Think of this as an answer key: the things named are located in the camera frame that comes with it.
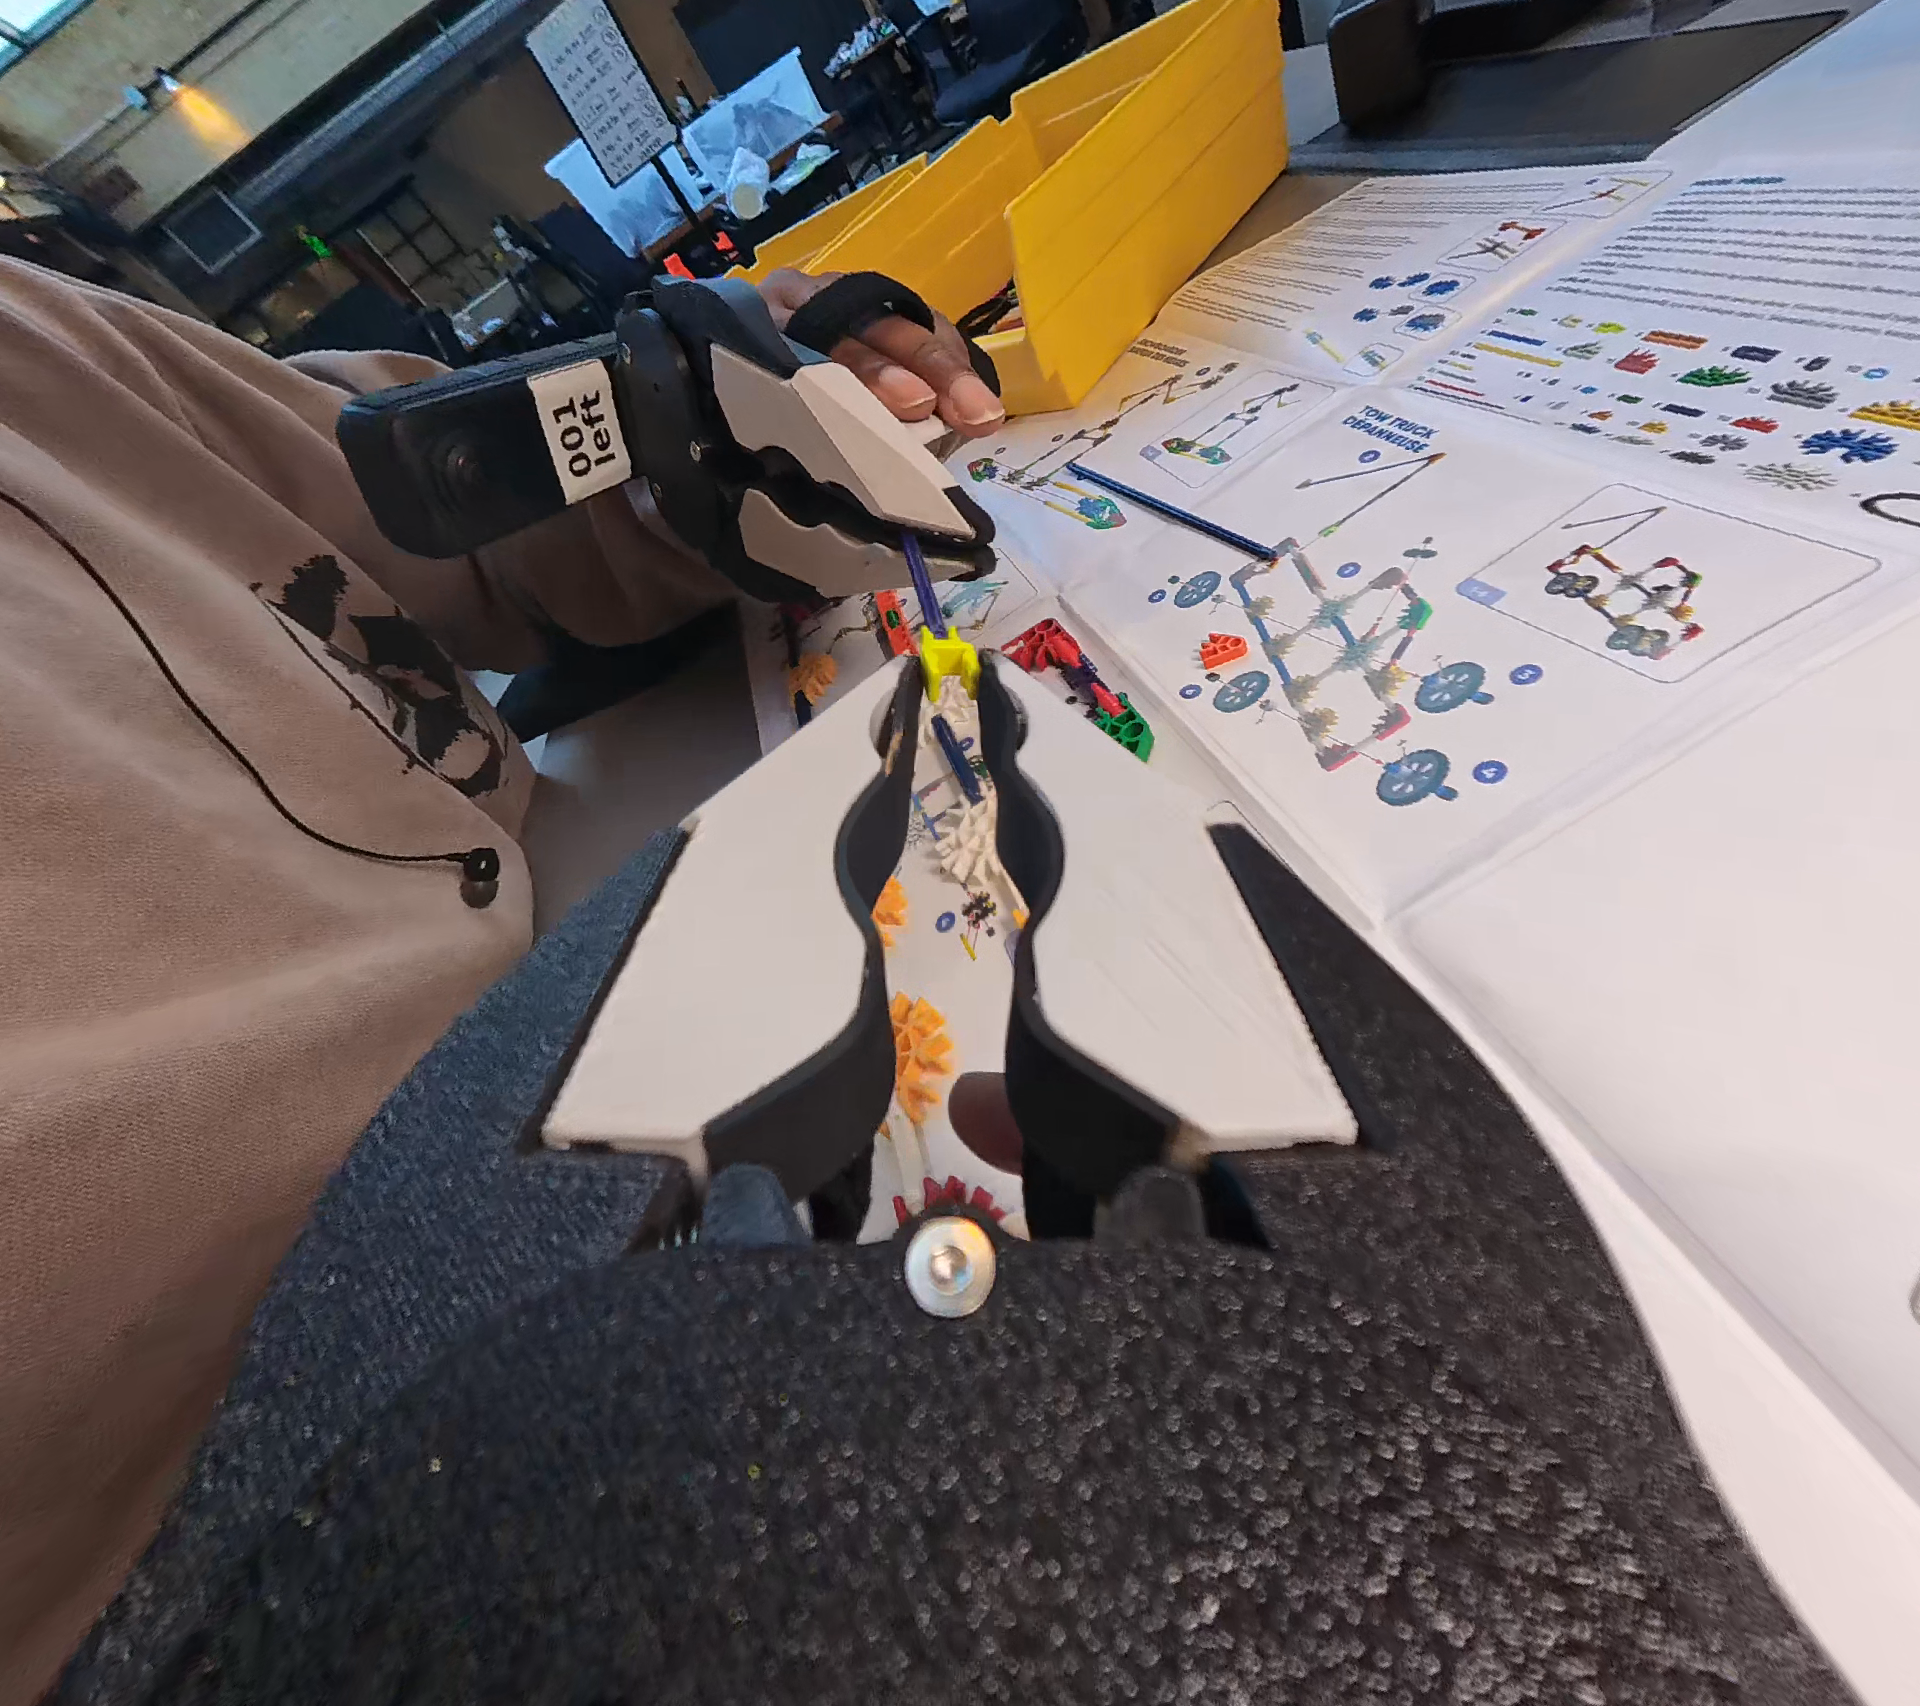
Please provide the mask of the blue plastic rod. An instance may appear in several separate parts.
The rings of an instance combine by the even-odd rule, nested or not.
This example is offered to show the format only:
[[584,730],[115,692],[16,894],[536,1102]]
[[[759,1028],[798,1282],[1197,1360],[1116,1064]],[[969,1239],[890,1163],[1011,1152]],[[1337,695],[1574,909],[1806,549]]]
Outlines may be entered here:
[[1069,475],[1092,486],[1099,494],[1113,494],[1116,500],[1125,500],[1156,517],[1181,525],[1193,534],[1204,536],[1217,544],[1223,544],[1235,552],[1246,554],[1260,561],[1278,561],[1280,548],[1268,542],[1260,542],[1245,532],[1238,532],[1230,525],[1225,525],[1213,517],[1202,517],[1189,507],[1156,497],[1150,491],[1141,489],[1139,486],[1127,484],[1118,477],[1107,475],[1099,469],[1092,469],[1086,461],[1070,460],[1064,467]]

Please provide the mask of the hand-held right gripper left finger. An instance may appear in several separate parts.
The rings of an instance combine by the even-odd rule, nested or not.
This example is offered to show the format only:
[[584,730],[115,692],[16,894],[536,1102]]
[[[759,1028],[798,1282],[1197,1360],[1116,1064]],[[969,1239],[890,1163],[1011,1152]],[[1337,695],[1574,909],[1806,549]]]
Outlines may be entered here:
[[871,1170],[898,1053],[877,901],[904,847],[920,665],[840,698],[679,830],[562,1055],[548,1150],[762,1165],[792,1201]]

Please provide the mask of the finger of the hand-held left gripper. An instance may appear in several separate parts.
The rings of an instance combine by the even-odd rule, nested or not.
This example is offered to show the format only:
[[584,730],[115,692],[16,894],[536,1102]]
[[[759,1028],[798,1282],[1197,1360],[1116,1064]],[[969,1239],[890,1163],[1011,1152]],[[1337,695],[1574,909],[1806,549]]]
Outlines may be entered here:
[[821,362],[785,379],[783,448],[815,486],[916,534],[925,556],[993,556],[993,517],[848,368]]
[[733,583],[762,604],[819,604],[907,590],[907,530],[843,487],[776,475],[733,497]]

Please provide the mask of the colourful rod connector frame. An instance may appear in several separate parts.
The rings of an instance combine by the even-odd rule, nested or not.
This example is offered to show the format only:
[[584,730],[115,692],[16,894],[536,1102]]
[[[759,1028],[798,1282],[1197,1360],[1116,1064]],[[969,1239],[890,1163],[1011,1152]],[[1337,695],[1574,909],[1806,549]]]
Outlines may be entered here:
[[[982,656],[999,650],[1070,715],[1141,757],[1152,730],[1048,604],[1024,613],[958,613],[973,587],[946,594],[949,619]],[[785,718],[824,718],[868,681],[893,698],[896,667],[920,683],[920,618],[910,594],[880,590],[811,619],[785,619]],[[877,1129],[860,1242],[880,1242],[927,1209],[967,1208],[1029,1236],[1022,1139],[1004,1089],[1015,961],[1029,906],[995,850],[996,796],[979,705],[945,687],[943,708],[973,762],[982,801],[969,805],[929,720],[898,749],[910,766],[902,852],[880,879],[872,923],[893,1033],[893,1093]]]

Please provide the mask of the person's left hand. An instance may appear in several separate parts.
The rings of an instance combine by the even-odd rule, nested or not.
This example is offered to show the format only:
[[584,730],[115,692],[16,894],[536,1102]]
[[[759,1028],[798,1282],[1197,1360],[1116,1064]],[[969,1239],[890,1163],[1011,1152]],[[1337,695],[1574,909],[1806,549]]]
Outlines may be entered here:
[[795,268],[759,279],[760,300],[783,331],[809,314],[802,329],[812,349],[846,368],[896,419],[920,426],[936,419],[949,433],[980,438],[1006,419],[1003,397],[988,377],[986,362],[945,311],[929,306],[900,279],[872,272],[851,273],[860,286],[865,324],[836,338],[827,335],[827,318],[846,318],[844,298],[833,288],[848,273],[809,273]]

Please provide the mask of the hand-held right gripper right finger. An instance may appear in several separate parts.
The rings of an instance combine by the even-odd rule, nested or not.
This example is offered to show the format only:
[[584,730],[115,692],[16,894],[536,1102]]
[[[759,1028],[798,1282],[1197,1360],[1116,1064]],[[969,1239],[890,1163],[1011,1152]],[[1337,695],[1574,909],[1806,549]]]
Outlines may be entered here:
[[1024,903],[1004,1045],[1029,1228],[1092,1228],[1141,1172],[1355,1147],[1363,1120],[1233,856],[1233,805],[1107,741],[1006,658],[977,718]]

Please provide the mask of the white sign board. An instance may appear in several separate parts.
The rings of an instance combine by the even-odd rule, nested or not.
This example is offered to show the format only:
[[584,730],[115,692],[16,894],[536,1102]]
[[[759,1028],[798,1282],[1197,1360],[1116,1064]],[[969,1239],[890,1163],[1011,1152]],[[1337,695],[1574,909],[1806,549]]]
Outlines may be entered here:
[[610,188],[676,143],[679,123],[608,0],[561,0],[525,44]]

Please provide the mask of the purple plastic rod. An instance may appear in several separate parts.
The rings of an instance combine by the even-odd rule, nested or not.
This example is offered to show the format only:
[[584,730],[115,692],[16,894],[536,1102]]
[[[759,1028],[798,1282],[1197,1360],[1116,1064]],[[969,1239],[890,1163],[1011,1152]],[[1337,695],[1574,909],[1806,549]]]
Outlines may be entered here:
[[[933,624],[940,629],[952,626],[952,621],[945,616],[940,594],[925,559],[919,534],[904,530],[900,534],[900,549],[908,566],[910,585],[920,604],[922,626]],[[985,801],[982,784],[973,767],[973,759],[958,741],[958,734],[949,718],[949,709],[945,705],[931,708],[925,703],[925,715],[943,757],[949,762],[949,769],[962,794],[962,799],[969,805],[980,805]]]

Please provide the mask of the white building instruction sheet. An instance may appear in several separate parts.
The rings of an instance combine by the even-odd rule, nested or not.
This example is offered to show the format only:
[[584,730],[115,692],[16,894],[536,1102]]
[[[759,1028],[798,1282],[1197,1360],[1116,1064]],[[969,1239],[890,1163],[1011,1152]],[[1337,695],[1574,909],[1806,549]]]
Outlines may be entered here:
[[[1821,1405],[1738,1440],[1766,1535],[1896,1562],[1916,397],[1916,0],[1881,0],[1652,157],[1344,190],[973,464],[1099,656]],[[1208,633],[1250,652],[1210,677]]]

